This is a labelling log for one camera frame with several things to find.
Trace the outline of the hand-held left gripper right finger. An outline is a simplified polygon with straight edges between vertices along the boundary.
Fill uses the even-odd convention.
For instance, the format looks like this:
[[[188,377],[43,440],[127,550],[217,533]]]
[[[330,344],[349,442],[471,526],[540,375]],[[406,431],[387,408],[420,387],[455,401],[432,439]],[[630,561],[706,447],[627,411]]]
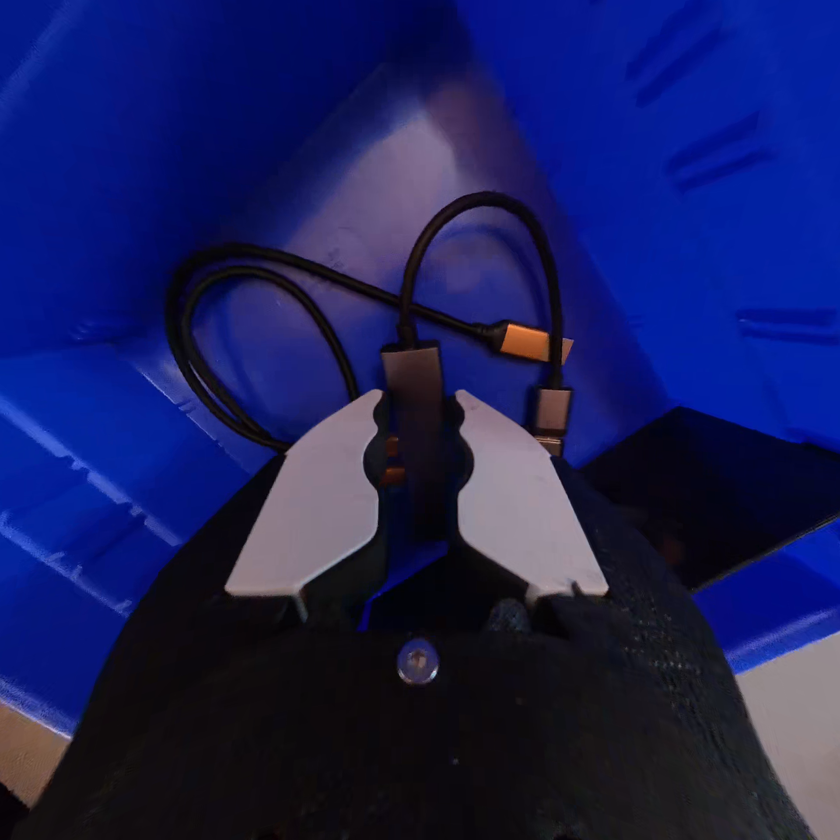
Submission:
[[[461,440],[471,471],[457,497],[458,535],[518,579],[526,601],[603,596],[608,583],[549,452],[509,417],[465,390]]]

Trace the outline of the blue plastic bin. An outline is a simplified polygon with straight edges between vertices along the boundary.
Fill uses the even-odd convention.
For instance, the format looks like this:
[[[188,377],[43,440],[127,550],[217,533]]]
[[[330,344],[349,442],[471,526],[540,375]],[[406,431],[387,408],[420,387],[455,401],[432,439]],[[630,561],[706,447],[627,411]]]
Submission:
[[[685,407],[838,454],[838,2],[2,2],[2,702],[71,737],[159,570],[272,457],[194,394],[227,242],[362,392],[462,195],[560,274],[578,469]],[[700,588],[736,673],[838,639],[838,524]]]

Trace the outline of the black hub cable grey plug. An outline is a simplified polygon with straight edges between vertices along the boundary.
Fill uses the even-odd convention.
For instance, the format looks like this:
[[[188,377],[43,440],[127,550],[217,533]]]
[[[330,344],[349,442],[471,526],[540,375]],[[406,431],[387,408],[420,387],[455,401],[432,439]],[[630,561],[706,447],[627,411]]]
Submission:
[[[471,324],[478,340],[493,353],[548,365],[546,382],[533,400],[532,435],[551,456],[563,453],[571,410],[571,389],[563,383],[564,310],[560,274],[549,238],[534,212],[523,202],[493,191],[473,192],[441,209],[418,236],[406,262],[398,297],[397,345],[411,349],[420,342],[415,323],[414,292],[423,259],[436,236],[458,216],[481,208],[500,209],[515,217],[527,230],[546,280],[550,328],[541,331],[511,320]]]

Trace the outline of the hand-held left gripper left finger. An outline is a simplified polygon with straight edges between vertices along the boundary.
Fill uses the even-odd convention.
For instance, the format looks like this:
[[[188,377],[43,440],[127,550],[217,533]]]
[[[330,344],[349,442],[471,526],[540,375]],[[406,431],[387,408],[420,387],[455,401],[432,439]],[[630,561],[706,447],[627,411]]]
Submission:
[[[364,456],[380,433],[380,406],[385,393],[374,388],[288,449],[227,578],[228,595],[302,605],[307,585],[373,541],[380,502]]]

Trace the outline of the black bin divider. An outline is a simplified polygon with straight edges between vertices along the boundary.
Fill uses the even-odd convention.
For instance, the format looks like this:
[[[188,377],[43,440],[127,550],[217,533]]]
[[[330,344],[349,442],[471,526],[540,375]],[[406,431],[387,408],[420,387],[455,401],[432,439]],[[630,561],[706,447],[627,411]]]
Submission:
[[[837,453],[685,407],[580,472],[692,591],[838,524]]]

